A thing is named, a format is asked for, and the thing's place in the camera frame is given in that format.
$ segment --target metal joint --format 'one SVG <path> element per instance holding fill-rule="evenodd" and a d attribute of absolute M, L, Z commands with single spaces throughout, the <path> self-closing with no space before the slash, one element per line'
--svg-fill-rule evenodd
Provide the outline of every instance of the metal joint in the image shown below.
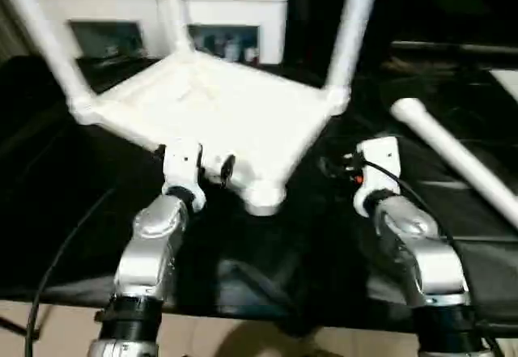
<path fill-rule="evenodd" d="M 188 218 L 184 202 L 168 195 L 159 195 L 137 214 L 115 275 L 116 295 L 167 297 Z"/>
<path fill-rule="evenodd" d="M 376 208 L 375 225 L 384 253 L 405 268 L 408 305 L 469 302 L 461 261 L 428 213 L 404 197 L 390 197 Z"/>

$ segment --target table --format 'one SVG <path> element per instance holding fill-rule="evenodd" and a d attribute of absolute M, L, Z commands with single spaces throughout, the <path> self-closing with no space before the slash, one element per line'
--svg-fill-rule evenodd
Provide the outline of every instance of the table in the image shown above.
<path fill-rule="evenodd" d="M 159 193 L 160 162 L 100 128 L 76 125 L 45 67 L 35 59 L 17 62 L 0 74 L 2 88 L 16 84 L 23 93 L 10 117 L 27 115 L 27 103 L 36 96 L 38 100 L 43 96 L 47 104 L 42 105 L 49 109 L 36 110 L 27 123 L 12 121 L 11 129 L 6 125 L 9 121 L 2 125 L 4 134 L 14 135 L 6 140 L 14 141 L 7 143 L 9 153 L 2 154 L 6 141 L 0 147 L 5 265 L 0 298 L 31 299 L 66 234 L 99 196 L 115 186 L 114 194 L 92 214 L 62 258 L 44 298 L 49 303 L 101 307 L 130 238 L 132 218 Z M 112 73 L 88 64 L 83 68 L 92 85 L 103 90 L 147 64 L 120 64 Z M 22 71 L 38 75 L 38 80 L 20 86 L 7 78 Z M 275 72 L 289 74 L 288 70 Z M 401 304 L 401 294 L 379 277 L 391 270 L 379 272 L 383 262 L 376 262 L 372 255 L 370 224 L 352 210 L 352 184 L 331 178 L 321 169 L 322 158 L 333 159 L 362 139 L 389 132 L 398 134 L 405 144 L 401 156 L 405 178 L 414 180 L 422 195 L 438 207 L 438 214 L 455 221 L 452 230 L 469 260 L 467 268 L 482 270 L 474 282 L 484 313 L 501 336 L 509 335 L 509 325 L 518 318 L 518 286 L 512 277 L 516 276 L 518 239 L 504 221 L 478 203 L 476 194 L 445 192 L 422 184 L 427 176 L 430 180 L 452 173 L 436 156 L 421 154 L 419 142 L 386 113 L 384 97 L 408 93 L 408 89 L 422 97 L 433 113 L 441 114 L 457 137 L 467 139 L 472 134 L 475 144 L 485 147 L 486 156 L 489 150 L 500 161 L 515 161 L 505 146 L 516 140 L 516 130 L 504 124 L 504 119 L 516 114 L 516 104 L 487 73 L 461 70 L 425 83 L 422 77 L 401 81 L 390 73 L 359 75 L 350 108 L 329 123 L 303 159 L 277 215 L 247 215 L 237 196 L 202 184 L 206 209 L 186 233 L 177 259 L 174 305 L 166 309 L 269 319 L 291 334 L 303 334 L 314 325 L 411 331 L 410 312 Z M 486 105 L 488 96 L 499 105 Z M 469 111 L 461 111 L 466 101 Z M 480 108 L 486 108 L 485 117 L 478 114 Z M 494 121 L 495 115 L 502 123 Z M 485 126 L 487 121 L 492 121 L 490 128 Z M 505 174 L 513 177 L 512 171 Z M 471 213 L 477 213 L 478 221 L 488 222 L 490 228 L 483 232 L 478 225 L 471 228 L 476 220 L 465 213 L 466 204 L 473 205 Z M 456 213 L 456 208 L 463 212 Z M 503 288 L 497 290 L 494 285 Z"/>

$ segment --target white stand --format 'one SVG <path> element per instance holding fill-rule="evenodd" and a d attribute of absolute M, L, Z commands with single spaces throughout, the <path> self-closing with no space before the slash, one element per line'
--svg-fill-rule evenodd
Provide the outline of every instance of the white stand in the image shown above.
<path fill-rule="evenodd" d="M 257 215 L 276 212 L 306 150 L 330 117 L 345 110 L 373 3 L 346 0 L 323 99 L 313 87 L 193 50 L 181 0 L 168 0 L 177 51 L 94 97 L 37 2 L 11 1 L 78 122 L 96 123 L 150 150 L 172 138 L 193 138 L 203 146 L 208 177 L 217 177 L 233 154 L 230 188 Z"/>

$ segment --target white plastic platform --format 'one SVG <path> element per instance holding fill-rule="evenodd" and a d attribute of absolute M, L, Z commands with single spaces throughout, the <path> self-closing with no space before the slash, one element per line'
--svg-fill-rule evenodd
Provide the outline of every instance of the white plastic platform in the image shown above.
<path fill-rule="evenodd" d="M 234 187 L 281 191 L 332 111 L 321 90 L 199 52 L 167 57 L 96 103 L 97 121 L 124 138 L 149 149 L 195 138 L 209 175 L 234 155 Z"/>

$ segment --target white cabinet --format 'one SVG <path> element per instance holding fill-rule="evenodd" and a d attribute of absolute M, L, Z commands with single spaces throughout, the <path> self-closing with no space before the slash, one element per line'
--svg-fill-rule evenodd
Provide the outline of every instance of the white cabinet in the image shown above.
<path fill-rule="evenodd" d="M 115 36 L 123 31 L 127 36 L 135 32 L 140 35 L 123 40 L 138 40 L 149 57 L 165 57 L 172 50 L 169 28 L 174 16 L 170 15 L 168 0 L 40 0 L 40 3 L 57 36 L 74 57 L 91 55 L 90 49 L 95 44 L 106 47 L 96 49 L 95 53 L 108 53 L 114 45 L 112 41 L 117 39 Z M 198 30 L 212 27 L 213 32 L 217 27 L 225 35 L 225 28 L 257 27 L 259 62 L 276 64 L 282 60 L 287 0 L 185 0 L 185 5 L 189 24 Z M 106 24 L 96 31 L 96 24 L 100 27 L 100 23 Z M 124 30 L 123 23 L 133 23 L 134 29 Z M 78 32 L 77 25 L 85 27 L 84 34 Z"/>

